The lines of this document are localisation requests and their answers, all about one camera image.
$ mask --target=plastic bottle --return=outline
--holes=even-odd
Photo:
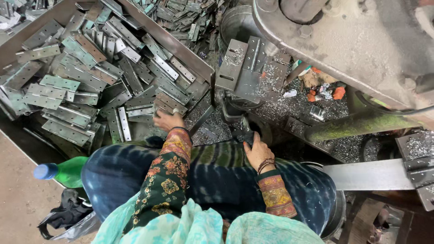
[[[56,179],[68,188],[83,187],[81,169],[88,157],[75,157],[61,164],[40,164],[33,171],[33,176],[39,180]]]

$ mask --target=woman's left hand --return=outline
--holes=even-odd
[[[154,124],[160,127],[165,132],[169,132],[174,127],[183,127],[185,128],[184,119],[181,114],[175,112],[173,115],[169,115],[161,110],[157,110],[158,117],[152,118]]]

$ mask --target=bolt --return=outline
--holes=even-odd
[[[312,35],[312,27],[307,26],[307,25],[302,25],[299,29],[298,29],[298,33],[300,35],[301,38],[309,38]]]

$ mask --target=blue bottle cap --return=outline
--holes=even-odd
[[[49,180],[54,178],[57,172],[59,172],[57,164],[41,164],[36,166],[35,171],[33,171],[33,176],[39,180]]]

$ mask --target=green rusted pipe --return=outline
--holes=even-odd
[[[309,142],[319,142],[353,135],[390,131],[420,126],[401,115],[389,115],[366,109],[341,119],[312,126],[304,132]]]

